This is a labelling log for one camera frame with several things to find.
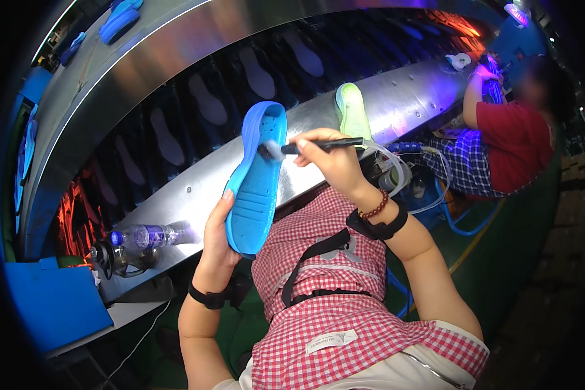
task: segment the brush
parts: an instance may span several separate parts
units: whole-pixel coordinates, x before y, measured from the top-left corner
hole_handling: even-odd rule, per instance
[[[341,138],[339,140],[331,141],[313,141],[324,152],[329,152],[332,149],[346,148],[354,145],[362,145],[364,138]],[[265,141],[257,147],[257,152],[266,160],[283,161],[287,154],[299,154],[296,144],[288,144],[279,146],[273,140]]]

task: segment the brush handle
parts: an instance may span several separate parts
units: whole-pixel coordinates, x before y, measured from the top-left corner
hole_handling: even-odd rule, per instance
[[[321,148],[325,152],[329,152],[332,149],[338,148],[346,148],[354,145],[362,145],[364,143],[364,138],[357,137],[357,138],[341,138],[339,140],[331,140],[331,141],[312,141],[316,144],[319,148]],[[282,146],[282,153],[283,154],[299,154],[299,150],[297,149],[296,144],[288,144]]]

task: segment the black hair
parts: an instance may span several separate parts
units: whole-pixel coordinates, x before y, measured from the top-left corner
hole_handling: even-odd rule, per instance
[[[576,115],[577,104],[572,78],[551,57],[539,55],[529,59],[529,73],[548,91],[546,107],[558,121],[568,123]]]

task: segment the purple light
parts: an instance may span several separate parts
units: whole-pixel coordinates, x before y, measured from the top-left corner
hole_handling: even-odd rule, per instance
[[[518,23],[524,27],[528,27],[528,15],[516,7],[515,4],[506,4],[505,11],[507,11]]]

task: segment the red checkered apron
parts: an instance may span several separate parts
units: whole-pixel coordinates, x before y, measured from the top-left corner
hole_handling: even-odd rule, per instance
[[[265,303],[265,316],[273,318],[266,336],[253,347],[253,388],[315,389],[419,343],[476,378],[487,359],[483,347],[456,332],[436,328],[433,321],[406,323],[388,312],[381,302],[385,246],[354,230],[349,230],[348,251],[333,251],[302,263],[292,297],[337,288],[369,292],[370,296],[319,296],[286,309],[282,287],[302,254],[342,230],[354,208],[343,195],[328,188],[303,209],[273,224],[251,268]],[[306,345],[317,336],[349,330],[357,334],[354,341],[306,353]]]

